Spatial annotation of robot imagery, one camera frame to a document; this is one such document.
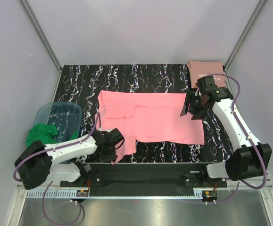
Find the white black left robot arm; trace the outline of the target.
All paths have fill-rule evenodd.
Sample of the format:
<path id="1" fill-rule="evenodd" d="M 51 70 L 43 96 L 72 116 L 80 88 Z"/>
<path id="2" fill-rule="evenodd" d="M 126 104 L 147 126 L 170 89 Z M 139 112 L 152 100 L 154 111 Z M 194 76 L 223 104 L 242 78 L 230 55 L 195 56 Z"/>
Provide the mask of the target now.
<path id="1" fill-rule="evenodd" d="M 13 178 L 22 182 L 26 190 L 51 181 L 83 186 L 87 182 L 86 169 L 72 160 L 99 153 L 103 161 L 114 161 L 117 158 L 116 148 L 123 143 L 124 137 L 118 129 L 95 130 L 83 137 L 57 144 L 44 145 L 41 141 L 35 141 L 15 161 Z"/>

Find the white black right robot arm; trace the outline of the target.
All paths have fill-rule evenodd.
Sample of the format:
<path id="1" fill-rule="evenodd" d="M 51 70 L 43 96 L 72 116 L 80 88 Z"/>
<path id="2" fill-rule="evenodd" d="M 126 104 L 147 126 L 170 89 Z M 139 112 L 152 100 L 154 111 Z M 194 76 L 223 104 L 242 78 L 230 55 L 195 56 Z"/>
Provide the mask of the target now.
<path id="1" fill-rule="evenodd" d="M 181 115 L 190 115 L 192 120 L 202 120 L 207 111 L 212 111 L 221 121 L 233 147 L 228 160 L 211 163 L 199 175 L 203 186 L 211 186 L 217 178 L 245 182 L 246 179 L 262 177 L 267 181 L 267 166 L 272 154 L 269 144 L 262 144 L 242 119 L 234 96 L 227 88 L 207 90 L 196 95 L 187 90 Z"/>

